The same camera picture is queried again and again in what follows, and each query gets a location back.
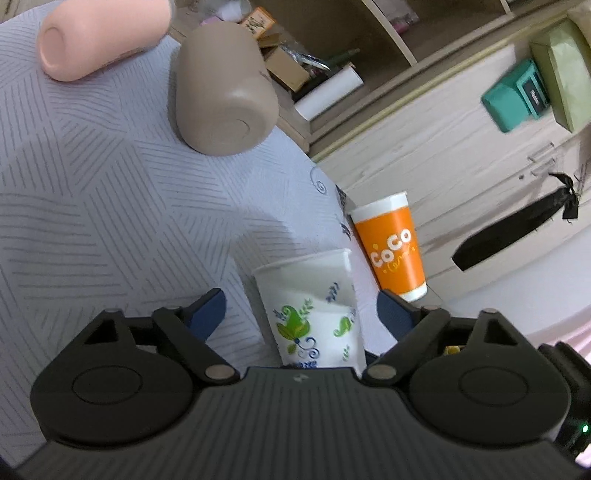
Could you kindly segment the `white floral paper cup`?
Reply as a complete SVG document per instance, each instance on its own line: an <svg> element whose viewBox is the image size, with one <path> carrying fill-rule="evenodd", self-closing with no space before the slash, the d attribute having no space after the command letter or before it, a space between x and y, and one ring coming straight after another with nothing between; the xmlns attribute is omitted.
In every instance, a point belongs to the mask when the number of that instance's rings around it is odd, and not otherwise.
<svg viewBox="0 0 591 480"><path fill-rule="evenodd" d="M363 373L367 360L349 249L277 261L253 277L283 365Z"/></svg>

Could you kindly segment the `orange coco paper cup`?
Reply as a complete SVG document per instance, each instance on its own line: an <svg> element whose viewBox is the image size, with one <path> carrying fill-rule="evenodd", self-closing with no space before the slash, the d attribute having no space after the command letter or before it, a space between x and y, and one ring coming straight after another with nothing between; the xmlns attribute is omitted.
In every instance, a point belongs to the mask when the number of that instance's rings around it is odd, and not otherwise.
<svg viewBox="0 0 591 480"><path fill-rule="evenodd" d="M380 287L407 302L423 298L428 287L407 193L356 207L349 216Z"/></svg>

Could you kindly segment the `taupe cylindrical cup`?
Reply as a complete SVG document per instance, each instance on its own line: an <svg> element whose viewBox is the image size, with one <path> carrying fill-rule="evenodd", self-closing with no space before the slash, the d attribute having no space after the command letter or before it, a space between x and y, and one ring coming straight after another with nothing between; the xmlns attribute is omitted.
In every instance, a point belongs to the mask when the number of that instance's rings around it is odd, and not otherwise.
<svg viewBox="0 0 591 480"><path fill-rule="evenodd" d="M179 49L176 123L184 142L211 156L262 143L279 118L279 101L256 39L218 21L190 32Z"/></svg>

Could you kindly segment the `pink cylindrical cup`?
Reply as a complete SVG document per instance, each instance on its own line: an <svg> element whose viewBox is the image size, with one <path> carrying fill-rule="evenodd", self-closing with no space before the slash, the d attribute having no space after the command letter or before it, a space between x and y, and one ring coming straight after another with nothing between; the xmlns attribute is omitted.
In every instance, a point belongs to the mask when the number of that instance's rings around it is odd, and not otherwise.
<svg viewBox="0 0 591 480"><path fill-rule="evenodd" d="M41 68L60 82L79 80L157 45L175 13L169 0L63 1L37 35Z"/></svg>

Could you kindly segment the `grey patterned table cloth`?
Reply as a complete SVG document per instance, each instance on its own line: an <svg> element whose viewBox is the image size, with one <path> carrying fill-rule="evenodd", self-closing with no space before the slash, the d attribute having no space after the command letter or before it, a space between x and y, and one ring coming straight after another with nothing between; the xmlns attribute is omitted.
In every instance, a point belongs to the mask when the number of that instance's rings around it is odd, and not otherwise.
<svg viewBox="0 0 591 480"><path fill-rule="evenodd" d="M209 344L233 366L276 366L253 278L260 266L346 248L363 341L394 344L346 197L286 134L227 157L193 151L175 125L178 43L74 83L41 70L50 5L1 26L1 455L43 441L29 393L41 370L102 310L144 316L221 289Z"/></svg>

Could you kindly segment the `light wood wardrobe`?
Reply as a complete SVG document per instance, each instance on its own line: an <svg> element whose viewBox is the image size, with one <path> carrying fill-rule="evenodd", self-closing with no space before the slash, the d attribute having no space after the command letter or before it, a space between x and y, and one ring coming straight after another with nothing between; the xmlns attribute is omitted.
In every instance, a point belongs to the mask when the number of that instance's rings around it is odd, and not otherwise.
<svg viewBox="0 0 591 480"><path fill-rule="evenodd" d="M499 130L483 93L529 53L527 40L506 45L416 97L321 161L329 178L359 205L408 194L429 287L462 313L495 307L530 330L552 317L558 295L569 312L585 307L590 282L590 134L571 134L551 114ZM577 220L554 217L482 264L461 271L460 244L491 223L558 187L578 182Z"/></svg>

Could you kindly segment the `black ribbon bow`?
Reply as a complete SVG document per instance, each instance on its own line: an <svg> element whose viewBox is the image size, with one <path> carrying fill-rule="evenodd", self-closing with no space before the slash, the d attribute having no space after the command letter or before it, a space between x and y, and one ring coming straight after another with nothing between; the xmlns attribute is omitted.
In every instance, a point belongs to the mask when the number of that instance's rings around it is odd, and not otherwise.
<svg viewBox="0 0 591 480"><path fill-rule="evenodd" d="M488 260L537 230L559 211L563 220L576 220L579 196L573 179L562 172L551 172L550 176L559 180L562 186L469 237L452 256L454 264L461 271L466 271Z"/></svg>

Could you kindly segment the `white paper towel roll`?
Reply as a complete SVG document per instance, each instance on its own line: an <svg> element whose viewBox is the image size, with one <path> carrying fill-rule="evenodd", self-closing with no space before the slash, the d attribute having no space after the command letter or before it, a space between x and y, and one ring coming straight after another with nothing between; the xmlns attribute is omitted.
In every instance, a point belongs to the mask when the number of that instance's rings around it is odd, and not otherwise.
<svg viewBox="0 0 591 480"><path fill-rule="evenodd" d="M294 104L304 120L311 121L363 86L353 65L348 65Z"/></svg>

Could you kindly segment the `teal redmi pouch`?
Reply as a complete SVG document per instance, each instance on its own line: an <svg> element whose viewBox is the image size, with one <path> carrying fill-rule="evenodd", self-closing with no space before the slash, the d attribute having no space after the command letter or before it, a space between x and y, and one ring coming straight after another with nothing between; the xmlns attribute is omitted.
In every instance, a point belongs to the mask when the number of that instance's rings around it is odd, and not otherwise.
<svg viewBox="0 0 591 480"><path fill-rule="evenodd" d="M481 102L503 133L528 119L539 119L550 106L540 71L531 58L503 76L481 97Z"/></svg>

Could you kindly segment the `small brown cardboard box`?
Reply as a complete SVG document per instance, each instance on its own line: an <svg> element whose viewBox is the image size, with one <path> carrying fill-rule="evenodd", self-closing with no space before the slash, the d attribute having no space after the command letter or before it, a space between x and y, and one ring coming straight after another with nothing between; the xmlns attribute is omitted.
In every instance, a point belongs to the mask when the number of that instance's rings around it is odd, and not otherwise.
<svg viewBox="0 0 591 480"><path fill-rule="evenodd" d="M283 46L263 47L264 65L271 77L291 92L297 92L310 80L310 74Z"/></svg>

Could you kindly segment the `wooden open shelf unit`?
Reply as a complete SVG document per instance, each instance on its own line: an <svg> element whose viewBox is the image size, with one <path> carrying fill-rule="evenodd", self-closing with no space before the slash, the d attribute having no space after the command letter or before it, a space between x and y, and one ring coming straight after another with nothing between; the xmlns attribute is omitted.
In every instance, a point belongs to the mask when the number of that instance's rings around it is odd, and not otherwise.
<svg viewBox="0 0 591 480"><path fill-rule="evenodd" d="M363 86L311 121L294 109L297 94L276 79L277 125L304 152L318 155L379 112L439 76L462 67L501 40L543 26L568 1L260 1L276 24L260 39L342 67L351 64ZM420 20L398 33L391 20Z"/></svg>

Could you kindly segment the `small pink bottle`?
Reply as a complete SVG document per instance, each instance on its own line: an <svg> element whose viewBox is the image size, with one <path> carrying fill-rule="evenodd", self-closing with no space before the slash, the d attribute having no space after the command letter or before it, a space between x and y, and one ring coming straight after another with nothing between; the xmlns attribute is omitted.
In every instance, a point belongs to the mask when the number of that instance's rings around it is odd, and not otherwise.
<svg viewBox="0 0 591 480"><path fill-rule="evenodd" d="M416 13L407 13L391 20L391 24L398 33L407 31L412 25L418 23L420 17Z"/></svg>

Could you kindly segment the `green padded bag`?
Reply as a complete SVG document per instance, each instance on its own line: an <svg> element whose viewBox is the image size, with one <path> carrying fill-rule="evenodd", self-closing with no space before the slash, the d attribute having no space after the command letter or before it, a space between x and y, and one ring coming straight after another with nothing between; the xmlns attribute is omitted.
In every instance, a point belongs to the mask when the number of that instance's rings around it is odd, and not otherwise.
<svg viewBox="0 0 591 480"><path fill-rule="evenodd" d="M540 32L530 49L549 95L556 122L571 133L590 123L590 46L565 19Z"/></svg>

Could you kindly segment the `small floral tan box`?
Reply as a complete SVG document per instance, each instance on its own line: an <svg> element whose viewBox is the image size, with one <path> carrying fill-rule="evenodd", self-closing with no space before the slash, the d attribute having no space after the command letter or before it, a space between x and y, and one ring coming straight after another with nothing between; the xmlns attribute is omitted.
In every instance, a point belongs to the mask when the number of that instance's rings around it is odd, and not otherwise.
<svg viewBox="0 0 591 480"><path fill-rule="evenodd" d="M249 30L254 39L259 39L274 24L276 24L276 20L274 20L273 16L260 6L257 6L256 9L247 14L239 23L240 26Z"/></svg>

